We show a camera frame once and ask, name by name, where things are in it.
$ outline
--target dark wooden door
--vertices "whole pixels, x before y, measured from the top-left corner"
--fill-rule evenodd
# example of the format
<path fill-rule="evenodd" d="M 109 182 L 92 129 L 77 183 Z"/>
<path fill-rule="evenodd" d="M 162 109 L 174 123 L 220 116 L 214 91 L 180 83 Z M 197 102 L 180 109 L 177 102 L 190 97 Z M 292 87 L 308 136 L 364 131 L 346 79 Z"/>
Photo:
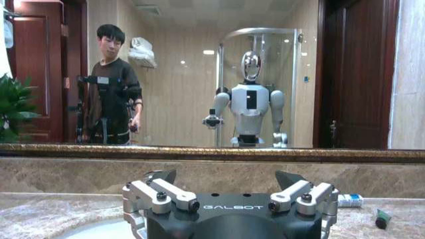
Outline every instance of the dark wooden door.
<path fill-rule="evenodd" d="M 15 74 L 31 77 L 35 104 L 41 115 L 32 120 L 29 136 L 36 142 L 63 142 L 63 7 L 52 2 L 21 2 L 15 8 Z"/>
<path fill-rule="evenodd" d="M 396 0 L 328 1 L 321 146 L 388 147 L 397 6 Z"/>

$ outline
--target potted plant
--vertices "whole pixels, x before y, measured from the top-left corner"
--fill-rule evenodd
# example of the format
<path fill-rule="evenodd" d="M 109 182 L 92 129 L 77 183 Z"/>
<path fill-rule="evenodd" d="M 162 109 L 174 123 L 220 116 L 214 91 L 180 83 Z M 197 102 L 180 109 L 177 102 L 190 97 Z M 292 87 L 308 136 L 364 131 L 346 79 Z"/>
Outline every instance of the potted plant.
<path fill-rule="evenodd" d="M 21 123 L 31 121 L 35 113 L 29 79 L 21 84 L 7 74 L 0 78 L 0 143 L 19 141 Z"/>

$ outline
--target ceiling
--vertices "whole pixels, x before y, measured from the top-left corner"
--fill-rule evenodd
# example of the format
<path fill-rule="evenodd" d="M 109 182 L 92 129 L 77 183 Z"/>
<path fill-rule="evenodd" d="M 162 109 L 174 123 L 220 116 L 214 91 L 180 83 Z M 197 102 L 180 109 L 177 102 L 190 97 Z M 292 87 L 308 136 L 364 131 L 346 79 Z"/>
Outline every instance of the ceiling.
<path fill-rule="evenodd" d="M 280 27 L 297 0 L 133 0 L 136 6 L 153 4 L 161 15 L 144 11 L 141 18 L 152 27 Z"/>

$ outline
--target gold mirror frame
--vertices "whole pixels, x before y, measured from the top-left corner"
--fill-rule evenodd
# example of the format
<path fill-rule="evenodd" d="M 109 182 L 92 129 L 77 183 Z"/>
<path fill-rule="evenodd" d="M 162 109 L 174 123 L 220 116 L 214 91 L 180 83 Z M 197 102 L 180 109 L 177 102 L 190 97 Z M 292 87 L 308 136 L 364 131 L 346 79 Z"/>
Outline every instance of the gold mirror frame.
<path fill-rule="evenodd" d="M 0 144 L 0 156 L 133 160 L 424 164 L 425 150 L 202 148 L 77 144 Z"/>

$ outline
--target glass shower door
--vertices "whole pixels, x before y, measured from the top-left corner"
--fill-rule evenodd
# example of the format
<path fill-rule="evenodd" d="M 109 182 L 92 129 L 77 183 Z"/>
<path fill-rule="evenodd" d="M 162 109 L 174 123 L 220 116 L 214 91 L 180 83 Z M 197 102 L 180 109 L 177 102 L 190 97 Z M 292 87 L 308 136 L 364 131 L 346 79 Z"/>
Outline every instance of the glass shower door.
<path fill-rule="evenodd" d="M 221 68 L 218 70 L 218 87 L 230 91 L 242 83 L 241 57 L 253 50 L 261 56 L 261 72 L 257 79 L 264 87 L 280 90 L 285 94 L 284 123 L 281 132 L 288 134 L 288 143 L 293 135 L 293 102 L 294 102 L 294 72 L 296 72 L 296 30 L 262 28 L 265 31 L 240 34 L 225 38 L 221 48 Z M 236 136 L 234 118 L 229 109 L 222 112 L 224 125 L 217 130 L 217 146 L 232 146 L 230 139 Z M 258 147 L 272 147 L 273 140 L 272 113 L 268 110 L 262 118 L 260 138 L 265 144 Z"/>

